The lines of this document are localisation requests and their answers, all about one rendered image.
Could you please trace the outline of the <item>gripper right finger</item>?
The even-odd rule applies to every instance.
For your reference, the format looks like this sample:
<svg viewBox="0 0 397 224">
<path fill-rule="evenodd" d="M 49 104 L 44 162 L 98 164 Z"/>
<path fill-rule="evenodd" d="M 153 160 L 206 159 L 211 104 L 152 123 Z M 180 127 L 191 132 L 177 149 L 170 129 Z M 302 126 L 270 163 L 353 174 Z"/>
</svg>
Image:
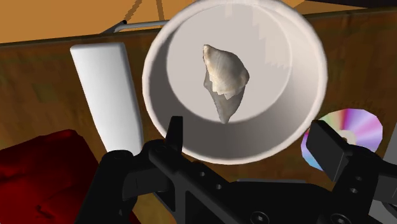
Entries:
<svg viewBox="0 0 397 224">
<path fill-rule="evenodd" d="M 362 146 L 349 144 L 326 122 L 314 120 L 307 148 L 335 182 L 316 224 L 371 224 L 373 200 L 397 218 L 397 165 Z"/>
</svg>

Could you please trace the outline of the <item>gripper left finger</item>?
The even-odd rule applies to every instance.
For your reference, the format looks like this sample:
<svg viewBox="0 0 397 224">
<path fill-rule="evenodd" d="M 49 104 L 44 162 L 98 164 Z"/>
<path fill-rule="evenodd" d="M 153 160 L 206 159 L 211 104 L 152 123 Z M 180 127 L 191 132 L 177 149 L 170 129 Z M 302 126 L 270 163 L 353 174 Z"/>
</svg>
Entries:
<svg viewBox="0 0 397 224">
<path fill-rule="evenodd" d="M 164 140 L 144 144 L 138 155 L 106 153 L 75 224 L 131 224 L 140 195 L 152 193 L 177 224 L 245 224 L 235 183 L 181 154 L 183 119 L 173 116 Z"/>
</svg>

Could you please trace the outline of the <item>rainbow compact disc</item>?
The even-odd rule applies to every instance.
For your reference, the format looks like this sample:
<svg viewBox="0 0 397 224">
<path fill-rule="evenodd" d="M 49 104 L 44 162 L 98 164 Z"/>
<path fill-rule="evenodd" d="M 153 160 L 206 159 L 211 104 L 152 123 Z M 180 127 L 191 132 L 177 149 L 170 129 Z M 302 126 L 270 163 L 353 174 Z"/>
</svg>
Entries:
<svg viewBox="0 0 397 224">
<path fill-rule="evenodd" d="M 324 115 L 321 120 L 348 144 L 375 152 L 382 141 L 382 124 L 377 116 L 364 109 L 341 109 Z M 333 171 L 344 156 L 343 149 L 330 137 L 326 137 L 318 126 L 304 134 L 301 152 L 303 159 L 320 171 Z"/>
</svg>

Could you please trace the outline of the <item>white flat rectangular block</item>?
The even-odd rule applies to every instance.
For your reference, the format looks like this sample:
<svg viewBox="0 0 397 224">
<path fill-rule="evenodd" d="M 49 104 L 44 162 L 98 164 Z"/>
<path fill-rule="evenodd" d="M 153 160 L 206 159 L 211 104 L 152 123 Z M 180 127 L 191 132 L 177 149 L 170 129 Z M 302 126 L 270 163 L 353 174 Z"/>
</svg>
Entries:
<svg viewBox="0 0 397 224">
<path fill-rule="evenodd" d="M 125 44 L 74 45 L 70 52 L 106 151 L 139 154 L 143 127 Z"/>
</svg>

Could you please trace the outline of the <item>beige seashell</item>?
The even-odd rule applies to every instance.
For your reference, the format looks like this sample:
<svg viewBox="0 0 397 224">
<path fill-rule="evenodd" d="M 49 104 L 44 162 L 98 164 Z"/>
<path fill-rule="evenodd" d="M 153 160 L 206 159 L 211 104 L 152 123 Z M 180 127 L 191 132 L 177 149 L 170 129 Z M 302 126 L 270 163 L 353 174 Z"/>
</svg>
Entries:
<svg viewBox="0 0 397 224">
<path fill-rule="evenodd" d="M 206 72 L 204 87 L 209 91 L 221 123 L 228 123 L 238 110 L 249 81 L 249 73 L 232 52 L 203 46 Z"/>
</svg>

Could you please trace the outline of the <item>white round bowl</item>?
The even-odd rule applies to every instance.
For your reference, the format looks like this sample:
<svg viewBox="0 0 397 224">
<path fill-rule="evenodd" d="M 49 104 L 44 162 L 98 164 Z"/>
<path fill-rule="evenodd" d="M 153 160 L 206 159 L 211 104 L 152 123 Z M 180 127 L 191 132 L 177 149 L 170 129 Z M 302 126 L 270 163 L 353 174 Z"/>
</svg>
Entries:
<svg viewBox="0 0 397 224">
<path fill-rule="evenodd" d="M 183 117 L 183 152 L 246 164 L 309 128 L 326 93 L 323 44 L 279 0 L 198 0 L 153 40 L 143 69 L 146 110 L 161 134 Z"/>
</svg>

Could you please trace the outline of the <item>red box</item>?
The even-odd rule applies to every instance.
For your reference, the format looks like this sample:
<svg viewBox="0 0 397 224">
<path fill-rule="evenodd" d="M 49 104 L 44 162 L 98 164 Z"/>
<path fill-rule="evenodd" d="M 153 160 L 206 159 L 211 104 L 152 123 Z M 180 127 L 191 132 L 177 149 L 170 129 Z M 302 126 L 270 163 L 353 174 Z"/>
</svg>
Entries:
<svg viewBox="0 0 397 224">
<path fill-rule="evenodd" d="M 0 150 L 0 224 L 116 224 L 76 222 L 98 165 L 74 130 Z"/>
</svg>

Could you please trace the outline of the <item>grey metal rail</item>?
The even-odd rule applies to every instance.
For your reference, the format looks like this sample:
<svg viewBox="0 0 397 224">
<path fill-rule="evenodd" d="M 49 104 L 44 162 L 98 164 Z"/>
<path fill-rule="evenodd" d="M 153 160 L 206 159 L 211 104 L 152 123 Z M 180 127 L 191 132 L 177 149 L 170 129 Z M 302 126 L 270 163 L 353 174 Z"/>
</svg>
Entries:
<svg viewBox="0 0 397 224">
<path fill-rule="evenodd" d="M 150 21 L 150 22 L 138 22 L 138 23 L 133 23 L 133 24 L 128 24 L 126 20 L 122 20 L 118 22 L 117 24 L 113 25 L 109 29 L 106 29 L 105 31 L 102 32 L 102 34 L 107 34 L 107 33 L 114 33 L 114 32 L 119 32 L 125 29 L 136 29 L 136 28 L 143 28 L 143 27 L 153 27 L 153 26 L 161 26 L 165 25 L 167 23 L 167 20 L 159 20 L 159 21 Z"/>
</svg>

